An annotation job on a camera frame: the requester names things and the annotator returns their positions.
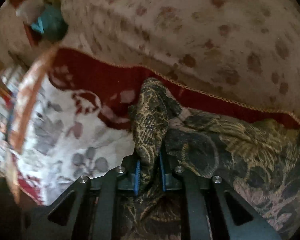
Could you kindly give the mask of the teal plastic bag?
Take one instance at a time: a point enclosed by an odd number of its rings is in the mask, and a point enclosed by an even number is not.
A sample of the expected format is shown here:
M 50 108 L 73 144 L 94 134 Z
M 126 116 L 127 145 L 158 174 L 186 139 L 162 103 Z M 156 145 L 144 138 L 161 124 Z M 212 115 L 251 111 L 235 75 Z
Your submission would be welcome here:
M 68 30 L 61 10 L 49 4 L 45 5 L 43 12 L 30 26 L 51 42 L 62 40 Z

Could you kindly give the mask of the dark paisley patterned garment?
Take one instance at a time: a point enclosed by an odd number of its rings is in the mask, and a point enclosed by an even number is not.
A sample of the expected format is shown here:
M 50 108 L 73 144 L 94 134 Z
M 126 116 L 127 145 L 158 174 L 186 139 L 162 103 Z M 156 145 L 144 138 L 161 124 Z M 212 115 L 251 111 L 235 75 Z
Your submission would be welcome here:
M 122 239 L 181 239 L 178 197 L 168 197 L 155 166 L 161 146 L 194 174 L 221 176 L 280 235 L 300 228 L 300 129 L 275 120 L 247 123 L 182 106 L 147 79 L 132 108 L 140 191 L 123 202 Z

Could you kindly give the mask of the floral beige pillow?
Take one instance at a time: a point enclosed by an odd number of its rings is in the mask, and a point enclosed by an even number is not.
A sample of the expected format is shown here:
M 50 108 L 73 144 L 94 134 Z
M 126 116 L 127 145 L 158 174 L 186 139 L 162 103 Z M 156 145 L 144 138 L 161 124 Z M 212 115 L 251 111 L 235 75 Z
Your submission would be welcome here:
M 300 116 L 296 0 L 62 0 L 79 48 L 191 88 Z

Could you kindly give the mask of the red white floral blanket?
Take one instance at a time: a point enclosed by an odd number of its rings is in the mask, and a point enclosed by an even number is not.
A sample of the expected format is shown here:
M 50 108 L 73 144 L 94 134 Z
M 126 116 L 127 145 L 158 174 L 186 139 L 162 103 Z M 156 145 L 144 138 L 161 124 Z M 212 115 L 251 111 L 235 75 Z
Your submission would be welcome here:
M 130 154 L 132 109 L 143 83 L 159 80 L 181 108 L 248 123 L 268 121 L 299 129 L 281 109 L 261 109 L 191 88 L 145 66 L 98 61 L 71 48 L 43 54 L 15 91 L 0 93 L 0 177 L 15 199 L 25 192 L 48 204 L 76 177 L 98 177 Z

